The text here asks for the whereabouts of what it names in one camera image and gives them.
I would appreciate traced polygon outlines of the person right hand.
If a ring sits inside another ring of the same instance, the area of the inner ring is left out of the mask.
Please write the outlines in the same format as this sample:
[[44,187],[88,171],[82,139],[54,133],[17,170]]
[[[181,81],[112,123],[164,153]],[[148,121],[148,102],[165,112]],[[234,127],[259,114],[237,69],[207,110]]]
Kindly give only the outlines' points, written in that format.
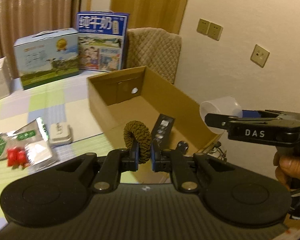
[[286,188],[290,189],[289,180],[300,180],[300,157],[277,152],[274,155],[273,165],[276,166],[275,176]]

